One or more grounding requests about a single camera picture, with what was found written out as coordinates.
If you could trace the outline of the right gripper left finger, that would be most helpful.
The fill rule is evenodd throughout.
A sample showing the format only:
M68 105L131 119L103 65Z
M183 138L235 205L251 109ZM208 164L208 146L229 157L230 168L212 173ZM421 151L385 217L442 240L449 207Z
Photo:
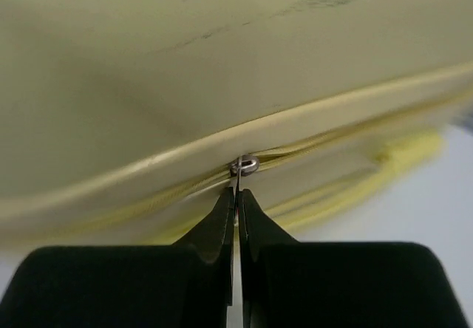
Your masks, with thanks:
M30 253L3 297L5 327L224 327L232 303L234 192L171 245Z

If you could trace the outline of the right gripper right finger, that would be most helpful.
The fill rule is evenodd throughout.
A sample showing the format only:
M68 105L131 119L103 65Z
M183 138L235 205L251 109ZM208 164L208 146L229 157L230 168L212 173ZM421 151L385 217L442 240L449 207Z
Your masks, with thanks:
M437 256L413 242L300 242L238 196L245 327L466 327Z

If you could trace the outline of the cream yellow hard-shell suitcase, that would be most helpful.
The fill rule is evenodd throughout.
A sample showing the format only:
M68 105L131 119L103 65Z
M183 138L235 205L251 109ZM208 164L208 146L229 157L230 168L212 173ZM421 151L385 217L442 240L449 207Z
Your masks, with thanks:
M172 242L243 154L307 227L471 103L472 0L1 0L1 248Z

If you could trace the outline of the silver zipper pull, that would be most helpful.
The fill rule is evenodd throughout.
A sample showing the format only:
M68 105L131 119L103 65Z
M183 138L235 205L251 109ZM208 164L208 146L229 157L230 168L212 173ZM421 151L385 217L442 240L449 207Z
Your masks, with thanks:
M240 183L243 177L252 175L259 169L259 158L251 155L245 154L239 156L235 159L229 166L231 176L236 179L235 184L235 195L234 195L234 209L235 213L238 211L238 202L239 202L239 193L240 193Z

